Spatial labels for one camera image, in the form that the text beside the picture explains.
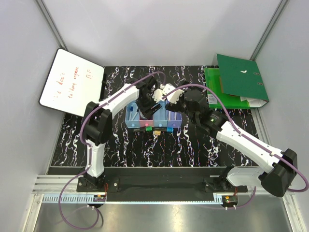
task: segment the white wall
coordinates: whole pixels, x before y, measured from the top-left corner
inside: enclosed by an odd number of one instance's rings
[[[38,104],[58,46],[33,0],[1,1],[0,31],[0,225],[17,232],[63,117]]]
[[[288,3],[257,58],[270,102],[261,108],[271,143],[298,154],[309,178],[309,1]],[[293,182],[303,188],[299,176]],[[309,229],[309,192],[297,194]]]
[[[70,52],[106,66],[250,58],[280,0],[44,0]]]

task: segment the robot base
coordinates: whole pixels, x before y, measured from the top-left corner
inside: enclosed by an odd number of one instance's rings
[[[102,173],[98,178],[92,177],[87,173],[78,178],[77,192],[117,192],[119,178],[115,176],[106,177]]]
[[[230,185],[226,180],[222,180],[220,177],[206,177],[203,183],[205,184],[205,192],[235,192],[236,187]],[[248,192],[247,186],[238,186],[237,192]]]

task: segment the green folder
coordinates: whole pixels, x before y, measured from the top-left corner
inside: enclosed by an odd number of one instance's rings
[[[205,68],[206,86],[220,98],[226,109],[250,109],[248,101],[241,101],[240,96],[231,96],[221,91],[219,69]],[[207,93],[209,108],[222,109],[220,103],[211,93]]]
[[[255,61],[217,54],[219,70],[205,69],[206,85],[223,98],[228,109],[258,108],[269,102]],[[221,108],[209,96],[210,108]]]

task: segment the black marble table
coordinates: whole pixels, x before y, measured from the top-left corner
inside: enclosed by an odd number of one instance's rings
[[[119,90],[129,78],[141,78],[148,73],[162,71],[167,83],[178,86],[183,80],[205,84],[205,66],[146,66],[106,67],[108,97]],[[198,166],[256,166],[233,147],[206,136],[183,116],[181,128],[174,133],[128,133],[123,109],[113,120],[113,136],[105,147],[104,165],[107,167],[198,167]],[[257,137],[250,110],[229,110],[229,114],[248,133]],[[66,114],[52,167],[83,167],[86,165],[86,147],[80,142],[82,118]]]

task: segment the red writing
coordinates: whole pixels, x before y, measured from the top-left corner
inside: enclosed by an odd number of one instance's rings
[[[59,97],[59,94],[61,94],[61,92],[60,92],[60,91],[57,91],[57,92],[55,93],[55,95],[54,95],[54,98],[58,98],[58,97]]]
[[[63,85],[63,82],[64,82],[64,73],[62,72],[62,73],[60,74],[60,80],[57,81],[57,83],[59,83],[60,85]]]
[[[77,84],[76,83],[73,83],[72,84],[72,86],[69,88],[69,92],[70,93],[73,93],[74,92],[74,90],[75,90],[75,86],[76,86]],[[68,95],[68,98],[72,98],[73,97],[73,94],[69,94]]]
[[[79,76],[78,73],[78,67],[75,68],[75,72],[74,72],[74,80],[76,80],[76,78]]]

